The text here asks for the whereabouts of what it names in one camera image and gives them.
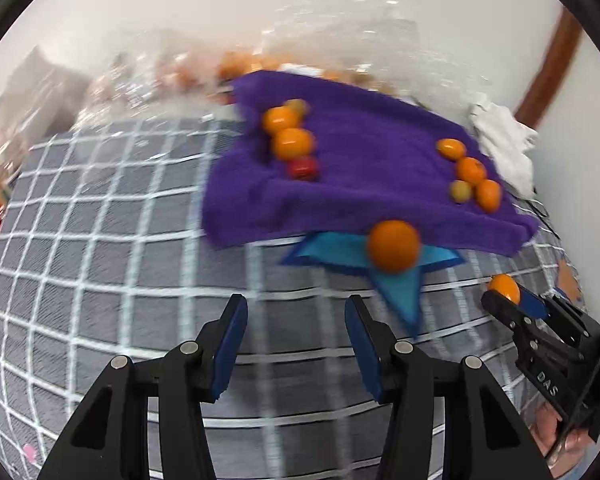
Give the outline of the small orange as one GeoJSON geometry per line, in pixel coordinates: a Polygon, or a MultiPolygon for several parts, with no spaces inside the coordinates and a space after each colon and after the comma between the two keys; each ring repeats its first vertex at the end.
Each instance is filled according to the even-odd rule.
{"type": "Polygon", "coordinates": [[[275,133],[272,140],[272,153],[276,159],[291,162],[309,156],[315,145],[314,135],[303,128],[288,128],[275,133]]]}
{"type": "Polygon", "coordinates": [[[287,105],[272,107],[261,118],[261,126],[270,136],[289,128],[298,128],[300,125],[301,116],[287,105]]]}
{"type": "Polygon", "coordinates": [[[520,304],[521,293],[517,282],[508,274],[494,275],[490,279],[488,289],[492,292],[498,292],[513,304],[520,304]]]}

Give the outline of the large back orange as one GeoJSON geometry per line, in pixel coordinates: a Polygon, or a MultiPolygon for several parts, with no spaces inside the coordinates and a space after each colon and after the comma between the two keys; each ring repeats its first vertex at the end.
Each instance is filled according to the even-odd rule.
{"type": "Polygon", "coordinates": [[[375,224],[366,237],[366,255],[381,272],[398,274],[411,269],[422,248],[419,232],[402,220],[375,224]]]}

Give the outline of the orange with dark spot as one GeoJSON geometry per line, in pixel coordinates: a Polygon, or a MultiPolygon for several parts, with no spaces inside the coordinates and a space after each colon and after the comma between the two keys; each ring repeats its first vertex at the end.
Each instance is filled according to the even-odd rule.
{"type": "Polygon", "coordinates": [[[477,186],[488,178],[486,167],[475,157],[463,157],[455,164],[457,180],[464,181],[470,186],[477,186]]]}

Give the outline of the yellow oval kumquat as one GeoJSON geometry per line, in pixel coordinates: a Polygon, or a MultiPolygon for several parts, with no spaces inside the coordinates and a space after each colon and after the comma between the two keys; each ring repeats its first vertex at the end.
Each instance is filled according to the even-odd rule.
{"type": "Polygon", "coordinates": [[[446,138],[440,139],[436,144],[438,153],[447,160],[457,162],[464,158],[467,153],[466,145],[457,139],[446,138]]]}

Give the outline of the red cherry tomato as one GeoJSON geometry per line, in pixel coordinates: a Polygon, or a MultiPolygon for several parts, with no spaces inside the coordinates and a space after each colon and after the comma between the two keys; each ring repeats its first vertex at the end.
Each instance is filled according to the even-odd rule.
{"type": "Polygon", "coordinates": [[[312,156],[299,157],[287,164],[287,174],[294,180],[314,181],[319,173],[318,162],[312,156]]]}

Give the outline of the greenish yellow small fruit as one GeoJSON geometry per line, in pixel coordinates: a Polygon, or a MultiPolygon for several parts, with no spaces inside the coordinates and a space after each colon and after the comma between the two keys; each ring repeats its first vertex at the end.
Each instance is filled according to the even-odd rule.
{"type": "Polygon", "coordinates": [[[284,102],[284,105],[294,112],[299,119],[303,119],[309,114],[310,106],[308,102],[302,99],[290,99],[284,102]]]}

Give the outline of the white crumpled cloth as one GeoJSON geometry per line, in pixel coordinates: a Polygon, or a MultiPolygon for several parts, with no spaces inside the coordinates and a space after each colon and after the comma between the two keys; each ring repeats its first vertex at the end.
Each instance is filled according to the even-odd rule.
{"type": "Polygon", "coordinates": [[[501,179],[518,197],[533,198],[533,164],[528,151],[534,148],[538,133],[484,93],[476,95],[468,117],[480,151],[494,162],[501,179]]]}

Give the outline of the grey checked tablecloth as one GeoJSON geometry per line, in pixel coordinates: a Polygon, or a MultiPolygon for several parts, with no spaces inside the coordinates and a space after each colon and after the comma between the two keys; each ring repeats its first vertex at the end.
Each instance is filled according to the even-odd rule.
{"type": "Polygon", "coordinates": [[[222,479],[370,479],[388,408],[366,391],[348,296],[403,334],[364,278],[285,266],[279,238],[214,249],[201,233],[209,169],[238,125],[114,122],[34,144],[0,231],[0,460],[33,479],[105,365],[161,356],[249,304],[237,364],[202,409],[222,479]]]}

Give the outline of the purple towel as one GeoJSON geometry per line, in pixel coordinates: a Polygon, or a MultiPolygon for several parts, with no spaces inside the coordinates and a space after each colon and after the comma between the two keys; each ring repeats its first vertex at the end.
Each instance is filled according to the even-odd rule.
{"type": "Polygon", "coordinates": [[[463,142],[489,178],[493,162],[455,122],[381,93],[301,75],[257,72],[234,83],[242,133],[211,166],[201,226],[218,247],[309,232],[365,234],[403,220],[427,245],[515,255],[539,222],[503,200],[487,214],[449,196],[452,162],[438,140],[463,142]],[[310,107],[318,176],[291,179],[271,150],[261,116],[289,99],[310,107]]]}

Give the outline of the large clear plastic bag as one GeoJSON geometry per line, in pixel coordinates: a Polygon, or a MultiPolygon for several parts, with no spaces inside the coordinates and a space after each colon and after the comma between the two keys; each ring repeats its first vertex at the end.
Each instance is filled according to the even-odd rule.
{"type": "Polygon", "coordinates": [[[464,110],[480,78],[420,39],[396,0],[296,0],[252,48],[225,52],[216,76],[294,72],[388,94],[428,110],[464,110]]]}

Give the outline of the white plastic bag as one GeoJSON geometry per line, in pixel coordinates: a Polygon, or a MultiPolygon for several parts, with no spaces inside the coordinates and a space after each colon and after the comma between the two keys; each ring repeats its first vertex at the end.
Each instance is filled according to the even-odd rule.
{"type": "Polygon", "coordinates": [[[0,159],[19,165],[32,145],[69,130],[89,84],[86,75],[33,49],[0,92],[0,159]]]}

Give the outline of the small clear plastic bag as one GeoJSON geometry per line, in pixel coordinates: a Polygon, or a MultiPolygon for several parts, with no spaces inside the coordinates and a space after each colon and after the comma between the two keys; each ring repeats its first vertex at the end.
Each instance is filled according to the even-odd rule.
{"type": "Polygon", "coordinates": [[[129,32],[92,79],[81,117],[99,122],[209,113],[232,98],[232,85],[218,75],[221,58],[210,42],[174,29],[129,32]]]}

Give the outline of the brown wooden door frame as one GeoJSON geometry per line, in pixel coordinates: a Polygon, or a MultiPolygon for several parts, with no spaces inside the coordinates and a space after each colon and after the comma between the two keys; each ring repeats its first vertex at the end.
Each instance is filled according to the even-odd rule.
{"type": "Polygon", "coordinates": [[[540,68],[516,109],[515,118],[518,122],[533,129],[539,125],[562,88],[562,83],[577,53],[582,34],[583,28],[580,22],[564,6],[540,68]]]}

